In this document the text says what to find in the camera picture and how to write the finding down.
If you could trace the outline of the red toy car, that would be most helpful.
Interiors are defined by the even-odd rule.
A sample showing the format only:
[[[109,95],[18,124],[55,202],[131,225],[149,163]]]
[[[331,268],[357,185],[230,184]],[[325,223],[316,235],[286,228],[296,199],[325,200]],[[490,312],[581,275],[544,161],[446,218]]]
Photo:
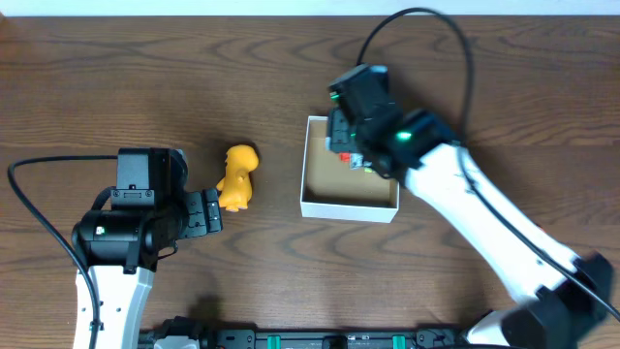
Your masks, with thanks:
[[[363,155],[360,153],[341,152],[339,159],[341,162],[347,163],[351,170],[363,169],[365,167]]]

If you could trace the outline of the white cardboard box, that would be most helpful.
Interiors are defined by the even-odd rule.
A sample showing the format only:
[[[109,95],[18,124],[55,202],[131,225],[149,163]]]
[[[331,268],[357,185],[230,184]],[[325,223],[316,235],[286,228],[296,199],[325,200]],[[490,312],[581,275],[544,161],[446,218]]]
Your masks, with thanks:
[[[389,223],[399,209],[393,180],[350,168],[349,158],[326,149],[327,118],[307,119],[299,205],[304,218]]]

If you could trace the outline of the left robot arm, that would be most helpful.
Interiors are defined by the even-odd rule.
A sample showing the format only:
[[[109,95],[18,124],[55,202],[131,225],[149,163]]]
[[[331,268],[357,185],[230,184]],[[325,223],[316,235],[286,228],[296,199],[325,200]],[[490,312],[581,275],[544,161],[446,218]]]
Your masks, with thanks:
[[[72,243],[97,299],[77,277],[76,348],[135,348],[161,250],[222,230],[218,194],[188,192],[182,151],[122,148],[115,186],[77,222]]]

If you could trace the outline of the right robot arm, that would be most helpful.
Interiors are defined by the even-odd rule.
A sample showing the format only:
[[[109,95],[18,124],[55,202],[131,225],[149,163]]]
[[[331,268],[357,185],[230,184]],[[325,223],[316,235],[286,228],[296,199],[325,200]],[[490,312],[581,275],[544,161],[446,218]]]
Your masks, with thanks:
[[[405,115],[388,92],[385,67],[359,65],[328,89],[347,143],[450,222],[515,301],[466,330],[462,345],[575,348],[611,313],[611,264],[600,254],[580,257],[530,220],[438,116]]]

